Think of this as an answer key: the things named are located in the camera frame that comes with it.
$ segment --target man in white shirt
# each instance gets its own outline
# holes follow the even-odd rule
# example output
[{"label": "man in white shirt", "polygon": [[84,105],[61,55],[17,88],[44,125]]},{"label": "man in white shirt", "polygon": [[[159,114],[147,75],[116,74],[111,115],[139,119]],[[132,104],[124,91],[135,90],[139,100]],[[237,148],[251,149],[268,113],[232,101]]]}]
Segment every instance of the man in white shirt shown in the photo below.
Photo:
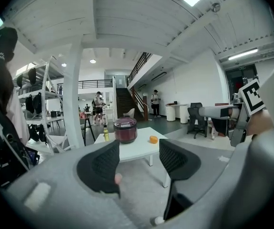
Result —
[{"label": "man in white shirt", "polygon": [[102,119],[102,113],[103,113],[103,109],[102,109],[102,105],[104,104],[103,99],[101,98],[101,92],[97,92],[95,98],[94,98],[94,103],[95,103],[95,117],[93,119],[93,125],[97,125],[96,124],[96,120],[97,118],[100,116],[100,119]]},{"label": "man in white shirt", "polygon": [[159,100],[158,91],[154,90],[154,94],[151,97],[152,109],[154,110],[154,118],[161,117],[159,114]]}]

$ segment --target gray carpet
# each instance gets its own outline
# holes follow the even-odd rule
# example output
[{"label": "gray carpet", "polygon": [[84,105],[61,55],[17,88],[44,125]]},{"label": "gray carpet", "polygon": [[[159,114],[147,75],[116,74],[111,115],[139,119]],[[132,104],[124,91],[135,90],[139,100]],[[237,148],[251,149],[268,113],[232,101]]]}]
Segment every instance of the gray carpet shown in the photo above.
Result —
[{"label": "gray carpet", "polygon": [[164,167],[159,155],[153,156],[153,166],[147,159],[119,163],[117,172],[123,178],[120,184],[119,206],[139,228],[151,228],[150,218],[162,216],[169,187],[164,188]]}]

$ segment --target white counter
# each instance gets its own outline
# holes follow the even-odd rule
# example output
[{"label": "white counter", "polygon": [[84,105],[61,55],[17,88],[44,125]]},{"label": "white counter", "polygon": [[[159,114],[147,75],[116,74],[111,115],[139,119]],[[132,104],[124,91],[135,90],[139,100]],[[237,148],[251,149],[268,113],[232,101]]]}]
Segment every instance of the white counter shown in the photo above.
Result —
[{"label": "white counter", "polygon": [[189,104],[174,104],[174,105],[166,105],[166,120],[167,121],[175,121],[175,107],[179,106],[180,111],[180,123],[186,124],[189,119],[188,107]]}]

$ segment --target balcony railing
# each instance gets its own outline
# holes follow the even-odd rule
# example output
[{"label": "balcony railing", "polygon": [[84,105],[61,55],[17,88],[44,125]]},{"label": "balcony railing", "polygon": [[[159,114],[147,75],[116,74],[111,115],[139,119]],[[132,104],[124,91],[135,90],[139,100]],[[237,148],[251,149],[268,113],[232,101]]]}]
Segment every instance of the balcony railing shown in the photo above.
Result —
[{"label": "balcony railing", "polygon": [[133,68],[131,74],[127,78],[127,85],[129,85],[139,70],[146,64],[149,58],[152,56],[152,53],[144,52],[142,53],[140,59],[137,61],[135,67]]},{"label": "balcony railing", "polygon": [[[64,83],[57,84],[57,91],[60,90],[60,86],[64,88]],[[112,87],[112,80],[89,80],[79,81],[79,89],[83,88],[98,88],[98,87]]]}]

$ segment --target black office chair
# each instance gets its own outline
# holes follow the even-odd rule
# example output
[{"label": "black office chair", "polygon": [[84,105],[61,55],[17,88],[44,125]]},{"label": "black office chair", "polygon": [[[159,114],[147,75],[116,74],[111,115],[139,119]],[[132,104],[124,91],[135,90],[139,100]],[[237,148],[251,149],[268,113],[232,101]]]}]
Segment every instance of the black office chair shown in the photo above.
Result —
[{"label": "black office chair", "polygon": [[190,123],[188,125],[187,134],[195,132],[194,139],[198,133],[203,134],[204,137],[207,137],[208,119],[200,116],[198,113],[199,108],[202,106],[202,103],[191,103],[191,107],[188,108],[188,112],[190,114]]}]

